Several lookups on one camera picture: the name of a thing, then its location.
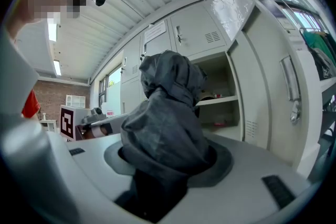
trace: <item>locker vent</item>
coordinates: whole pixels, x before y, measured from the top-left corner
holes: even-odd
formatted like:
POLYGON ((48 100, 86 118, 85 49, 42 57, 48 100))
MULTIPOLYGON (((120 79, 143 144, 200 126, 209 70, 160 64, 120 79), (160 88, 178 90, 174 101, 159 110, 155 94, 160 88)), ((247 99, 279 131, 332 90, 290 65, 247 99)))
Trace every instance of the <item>locker vent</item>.
POLYGON ((217 32, 212 32, 211 35, 214 38, 214 41, 219 41, 220 40, 219 35, 218 35, 217 32))
POLYGON ((211 43, 211 42, 214 41, 214 39, 212 38, 212 36, 211 36, 210 33, 209 33, 209 34, 205 34, 205 38, 206 38, 206 41, 207 41, 208 43, 211 43))
POLYGON ((253 121, 246 121, 246 135, 251 136, 252 138, 256 137, 256 132, 257 132, 257 123, 253 121))
POLYGON ((273 199, 278 204, 279 209, 286 207, 295 200, 294 194, 286 186, 286 184, 276 175, 262 177, 261 180, 271 193, 273 199))
POLYGON ((220 40, 220 37, 217 32, 205 34, 205 38, 208 43, 220 40))
POLYGON ((135 74, 137 72, 137 70, 138 70, 138 65, 136 65, 132 68, 132 74, 135 74))

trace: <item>brick wall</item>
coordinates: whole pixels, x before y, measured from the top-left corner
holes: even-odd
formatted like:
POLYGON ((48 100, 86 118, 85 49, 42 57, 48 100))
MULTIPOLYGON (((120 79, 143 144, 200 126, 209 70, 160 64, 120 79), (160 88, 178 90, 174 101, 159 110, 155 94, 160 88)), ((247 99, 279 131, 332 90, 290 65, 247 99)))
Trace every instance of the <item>brick wall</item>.
POLYGON ((38 80, 34 91, 41 105, 41 117, 46 113, 46 119, 57 120, 58 127, 60 105, 66 104, 67 94, 85 96, 85 107, 89 108, 90 87, 38 80))

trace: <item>fluorescent light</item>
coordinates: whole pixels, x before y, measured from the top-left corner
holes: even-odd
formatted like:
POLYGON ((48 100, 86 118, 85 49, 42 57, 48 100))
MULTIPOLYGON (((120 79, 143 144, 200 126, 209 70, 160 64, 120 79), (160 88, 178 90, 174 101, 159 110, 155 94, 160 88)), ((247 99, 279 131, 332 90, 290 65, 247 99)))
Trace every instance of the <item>fluorescent light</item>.
POLYGON ((60 76, 61 75, 61 68, 59 66, 59 61, 54 60, 54 66, 55 66, 56 74, 60 76))
POLYGON ((49 40, 57 41, 57 24, 48 23, 49 40))

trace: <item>paper sign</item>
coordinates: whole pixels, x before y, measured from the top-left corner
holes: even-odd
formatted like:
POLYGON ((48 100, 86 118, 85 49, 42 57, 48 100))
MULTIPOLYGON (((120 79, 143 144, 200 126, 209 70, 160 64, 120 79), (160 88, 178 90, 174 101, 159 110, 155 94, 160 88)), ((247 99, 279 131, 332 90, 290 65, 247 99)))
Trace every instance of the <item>paper sign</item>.
POLYGON ((152 39, 158 37, 159 35, 166 32, 166 24, 164 21, 160 22, 157 25, 152 26, 149 30, 147 30, 144 34, 144 44, 148 43, 152 39))
POLYGON ((282 27, 286 30, 295 30, 294 26, 290 23, 287 18, 277 18, 282 27))

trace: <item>red object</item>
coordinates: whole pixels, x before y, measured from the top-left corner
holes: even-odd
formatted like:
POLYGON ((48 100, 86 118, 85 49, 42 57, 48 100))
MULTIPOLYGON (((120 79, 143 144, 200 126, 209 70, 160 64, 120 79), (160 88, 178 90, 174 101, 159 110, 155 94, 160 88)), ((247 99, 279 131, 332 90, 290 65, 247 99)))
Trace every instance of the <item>red object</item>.
POLYGON ((225 124, 225 123, 215 122, 214 125, 215 125, 215 126, 225 126, 226 124, 225 124))
POLYGON ((25 106, 22 110, 22 114, 25 118, 31 118, 34 116, 38 110, 41 108, 40 104, 37 101, 34 90, 32 90, 27 98, 25 106))

